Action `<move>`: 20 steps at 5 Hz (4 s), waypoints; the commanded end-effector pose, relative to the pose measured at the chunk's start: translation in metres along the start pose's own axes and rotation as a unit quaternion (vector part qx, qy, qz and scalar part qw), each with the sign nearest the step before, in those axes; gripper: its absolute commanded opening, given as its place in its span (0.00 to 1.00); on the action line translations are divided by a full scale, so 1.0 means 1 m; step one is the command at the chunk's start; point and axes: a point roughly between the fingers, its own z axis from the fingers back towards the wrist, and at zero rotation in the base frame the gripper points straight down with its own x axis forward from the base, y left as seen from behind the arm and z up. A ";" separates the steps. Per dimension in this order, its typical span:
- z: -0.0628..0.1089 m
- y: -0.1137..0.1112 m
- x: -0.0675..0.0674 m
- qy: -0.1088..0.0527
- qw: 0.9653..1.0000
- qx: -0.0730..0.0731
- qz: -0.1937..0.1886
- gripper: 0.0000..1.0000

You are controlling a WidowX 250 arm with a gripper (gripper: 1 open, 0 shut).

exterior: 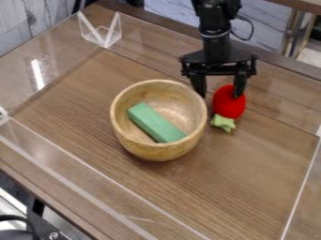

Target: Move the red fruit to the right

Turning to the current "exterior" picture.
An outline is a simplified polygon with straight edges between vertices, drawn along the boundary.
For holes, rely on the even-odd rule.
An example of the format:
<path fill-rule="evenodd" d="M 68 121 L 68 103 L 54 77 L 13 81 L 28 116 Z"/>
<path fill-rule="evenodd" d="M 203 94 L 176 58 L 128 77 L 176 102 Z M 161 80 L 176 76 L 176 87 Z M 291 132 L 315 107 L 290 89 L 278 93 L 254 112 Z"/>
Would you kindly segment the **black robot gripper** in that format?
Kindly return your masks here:
<path fill-rule="evenodd" d="M 256 74 L 255 61 L 258 56 L 254 53 L 235 49 L 226 59 L 215 62 L 207 61 L 204 51 L 199 50 L 179 57 L 181 64 L 181 75 L 189 76 L 189 84 L 198 95 L 204 98 L 207 93 L 207 80 L 204 76 L 234 75 L 232 97 L 243 95 L 247 77 Z"/>

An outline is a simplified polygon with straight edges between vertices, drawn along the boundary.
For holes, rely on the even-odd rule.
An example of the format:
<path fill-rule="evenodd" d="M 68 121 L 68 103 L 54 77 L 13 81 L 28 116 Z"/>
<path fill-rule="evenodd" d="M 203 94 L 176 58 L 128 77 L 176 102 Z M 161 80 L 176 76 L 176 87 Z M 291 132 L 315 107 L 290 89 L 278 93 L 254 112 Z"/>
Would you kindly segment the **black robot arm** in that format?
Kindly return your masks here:
<path fill-rule="evenodd" d="M 231 44 L 231 20 L 242 7 L 240 0 L 189 0 L 199 19 L 202 49 L 179 57 L 181 75 L 189 79 L 194 91 L 203 98 L 207 77 L 234 77 L 231 97 L 239 98 L 247 79 L 256 74 L 258 56 Z"/>

